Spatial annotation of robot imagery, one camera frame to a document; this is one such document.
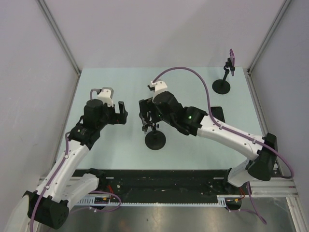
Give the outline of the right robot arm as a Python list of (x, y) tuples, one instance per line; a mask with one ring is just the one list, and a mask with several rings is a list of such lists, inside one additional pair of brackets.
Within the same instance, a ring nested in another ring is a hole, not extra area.
[(252, 179), (269, 181), (276, 162), (277, 137), (267, 133), (265, 136), (249, 135), (211, 118), (210, 114), (196, 107), (183, 107), (168, 91), (155, 98), (139, 101), (139, 117), (142, 131), (151, 128), (147, 139), (158, 143), (164, 134), (157, 131), (157, 123), (164, 121), (183, 135), (199, 136), (219, 142), (246, 157), (237, 167), (227, 171), (225, 182), (241, 187)]

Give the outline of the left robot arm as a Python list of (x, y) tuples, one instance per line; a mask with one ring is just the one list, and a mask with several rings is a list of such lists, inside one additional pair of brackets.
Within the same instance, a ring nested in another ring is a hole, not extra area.
[(67, 186), (77, 166), (89, 153), (100, 132), (107, 125), (126, 124), (128, 112), (124, 102), (118, 103), (116, 113), (113, 103), (108, 100), (88, 100), (84, 114), (71, 131), (65, 134), (65, 150), (56, 161), (47, 177), (33, 191), (26, 191), (28, 198), (28, 231), (34, 230), (38, 222), (53, 229), (59, 229), (71, 209), (87, 194), (95, 191), (100, 183), (100, 176), (84, 174), (75, 184)]

